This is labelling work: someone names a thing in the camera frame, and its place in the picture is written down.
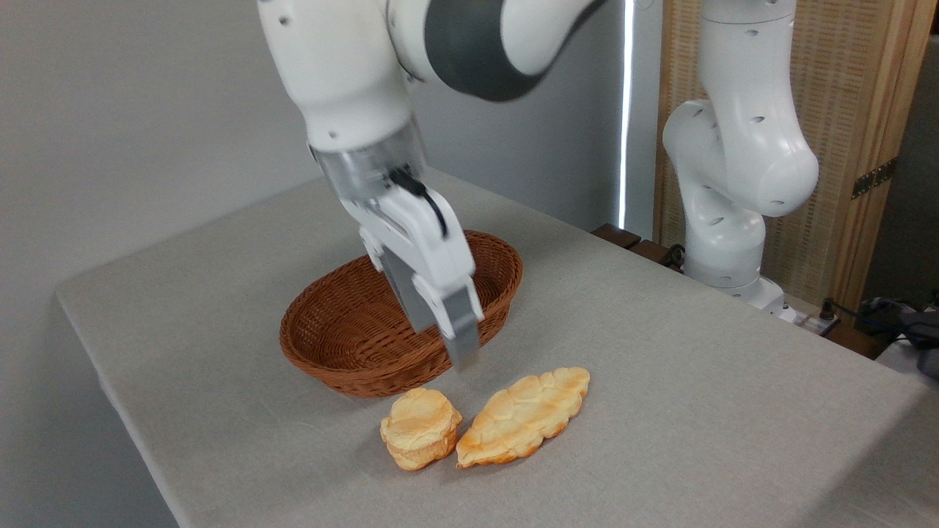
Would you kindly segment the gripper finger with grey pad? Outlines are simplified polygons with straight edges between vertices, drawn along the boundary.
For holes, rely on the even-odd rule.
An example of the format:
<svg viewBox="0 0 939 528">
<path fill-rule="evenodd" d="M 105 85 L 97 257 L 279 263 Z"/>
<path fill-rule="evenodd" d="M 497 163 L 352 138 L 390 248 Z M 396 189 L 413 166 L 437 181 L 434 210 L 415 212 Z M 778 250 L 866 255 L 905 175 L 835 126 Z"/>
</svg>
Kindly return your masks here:
<svg viewBox="0 0 939 528">
<path fill-rule="evenodd" d="M 414 285 L 414 276 L 417 274 L 414 264 L 426 264 L 425 255 L 420 253 L 418 244 L 407 237 L 392 235 L 392 242 L 395 244 L 392 249 L 369 230 L 360 230 L 359 236 L 376 270 L 386 275 L 414 331 L 423 333 L 439 324 L 437 314 Z"/>
<path fill-rule="evenodd" d="M 472 277 L 461 277 L 450 292 L 440 290 L 419 274 L 412 275 L 412 284 L 418 296 L 418 311 L 412 317 L 414 331 L 420 333 L 435 324 L 453 367 L 459 372 L 473 367 L 479 359 L 478 327 L 483 312 Z"/>
</svg>

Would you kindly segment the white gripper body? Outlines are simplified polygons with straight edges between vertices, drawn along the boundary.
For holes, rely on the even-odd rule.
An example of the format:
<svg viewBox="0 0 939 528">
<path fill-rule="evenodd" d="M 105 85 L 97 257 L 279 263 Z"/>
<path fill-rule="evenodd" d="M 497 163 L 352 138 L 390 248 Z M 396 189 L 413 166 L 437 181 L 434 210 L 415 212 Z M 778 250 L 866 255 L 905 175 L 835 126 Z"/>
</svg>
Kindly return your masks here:
<svg viewBox="0 0 939 528">
<path fill-rule="evenodd" d="M 379 240 L 395 248 L 392 235 L 415 241 L 426 264 L 414 264 L 417 274 L 450 292 L 461 277 L 474 273 L 474 261 L 455 211 L 432 189 L 415 195 L 393 186 L 382 197 L 368 202 L 342 199 L 342 206 Z"/>
</svg>

